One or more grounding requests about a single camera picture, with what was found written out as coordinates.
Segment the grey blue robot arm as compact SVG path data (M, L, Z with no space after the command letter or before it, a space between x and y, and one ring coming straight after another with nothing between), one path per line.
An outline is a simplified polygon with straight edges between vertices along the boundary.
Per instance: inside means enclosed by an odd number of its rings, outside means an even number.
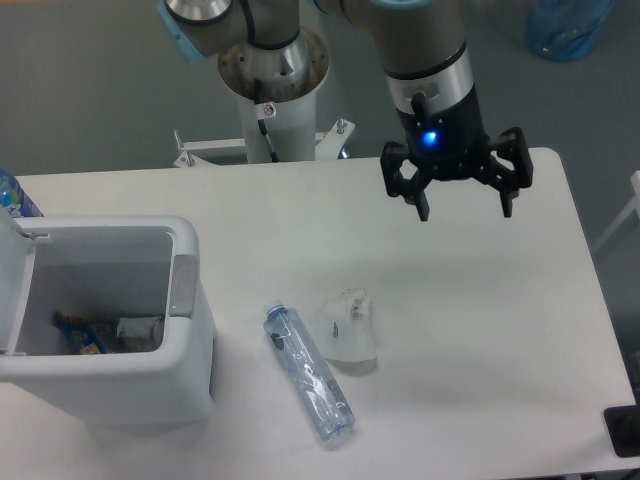
M319 1L374 41L403 142L380 156L386 192L427 219L432 181L474 179L495 189L505 217L533 182L524 134L484 129L459 5L454 1ZM317 156L315 95L328 74L321 38L296 1L161 1L157 10L190 62L215 58L240 103L252 163Z

